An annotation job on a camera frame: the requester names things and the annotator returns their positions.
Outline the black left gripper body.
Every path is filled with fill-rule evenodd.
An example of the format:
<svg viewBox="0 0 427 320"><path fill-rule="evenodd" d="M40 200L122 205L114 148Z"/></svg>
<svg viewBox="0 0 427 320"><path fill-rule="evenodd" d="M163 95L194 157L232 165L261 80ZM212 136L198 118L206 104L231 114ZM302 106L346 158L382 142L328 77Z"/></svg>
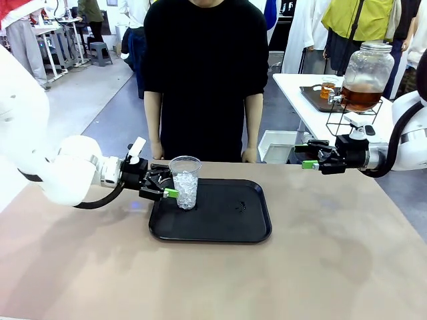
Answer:
<svg viewBox="0 0 427 320"><path fill-rule="evenodd" d="M138 191L140 197L152 197L144 181L148 171L148 164L149 162L146 159L138 159L136 164L131 164L130 160L126 159L121 165L121 188Z"/></svg>

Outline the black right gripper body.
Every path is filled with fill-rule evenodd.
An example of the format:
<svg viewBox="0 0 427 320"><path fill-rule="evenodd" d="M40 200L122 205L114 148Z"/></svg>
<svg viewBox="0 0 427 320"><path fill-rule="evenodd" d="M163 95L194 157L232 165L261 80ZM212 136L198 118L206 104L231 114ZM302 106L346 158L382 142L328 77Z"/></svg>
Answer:
<svg viewBox="0 0 427 320"><path fill-rule="evenodd" d="M335 147L339 155L338 173L344 173L346 169L365 168L369 147L367 139L357 140L349 135L339 135L336 137Z"/></svg>

